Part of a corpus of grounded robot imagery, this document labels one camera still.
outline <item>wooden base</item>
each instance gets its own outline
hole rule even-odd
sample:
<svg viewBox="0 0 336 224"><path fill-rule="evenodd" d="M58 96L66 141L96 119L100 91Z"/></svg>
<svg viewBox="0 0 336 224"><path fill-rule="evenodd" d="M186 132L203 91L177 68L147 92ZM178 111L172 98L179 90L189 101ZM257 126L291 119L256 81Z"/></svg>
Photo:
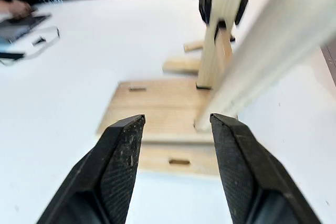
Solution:
<svg viewBox="0 0 336 224"><path fill-rule="evenodd" d="M144 114L143 142L213 143L211 132L198 133L194 119L208 100L209 90L198 90L195 78L122 82L97 131L114 122Z"/></svg>
<svg viewBox="0 0 336 224"><path fill-rule="evenodd" d="M215 146L208 144L143 143L140 149L139 169L219 176Z"/></svg>

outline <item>white table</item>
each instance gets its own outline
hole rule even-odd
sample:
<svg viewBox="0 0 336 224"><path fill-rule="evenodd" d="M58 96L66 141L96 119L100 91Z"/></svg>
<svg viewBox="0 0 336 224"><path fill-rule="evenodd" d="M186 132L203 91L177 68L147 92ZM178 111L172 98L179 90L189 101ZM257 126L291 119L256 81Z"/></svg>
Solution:
<svg viewBox="0 0 336 224"><path fill-rule="evenodd" d="M250 0L237 43L265 1ZM71 1L40 12L52 13L42 27L58 26L61 40L34 60L0 66L1 223L39 218L96 143L118 81L165 78L164 60L182 54L182 44L202 39L205 31L197 0ZM17 47L28 48L33 39ZM336 161L335 100L317 50L239 115L283 162L323 223L336 220L335 175L328 170ZM128 223L206 220L229 223L219 178L138 173Z"/></svg>

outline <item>vertical wooden post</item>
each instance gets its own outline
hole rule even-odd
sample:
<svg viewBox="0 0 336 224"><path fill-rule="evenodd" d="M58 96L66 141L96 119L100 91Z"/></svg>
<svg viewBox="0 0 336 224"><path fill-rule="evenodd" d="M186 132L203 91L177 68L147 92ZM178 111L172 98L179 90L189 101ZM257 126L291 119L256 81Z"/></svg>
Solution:
<svg viewBox="0 0 336 224"><path fill-rule="evenodd" d="M213 88L218 84L217 81L224 74L225 69L229 66L232 59L232 47L230 43L231 33L226 28L219 28L215 38L215 60L217 61L217 69L215 69L216 83Z"/></svg>
<svg viewBox="0 0 336 224"><path fill-rule="evenodd" d="M210 22L206 29L197 86L212 88L216 82L217 61L215 58L215 31L219 20L224 20L226 29L231 31L241 0L212 0Z"/></svg>
<svg viewBox="0 0 336 224"><path fill-rule="evenodd" d="M195 127L209 130L211 113L233 116L336 32L336 0L270 0L201 110Z"/></svg>

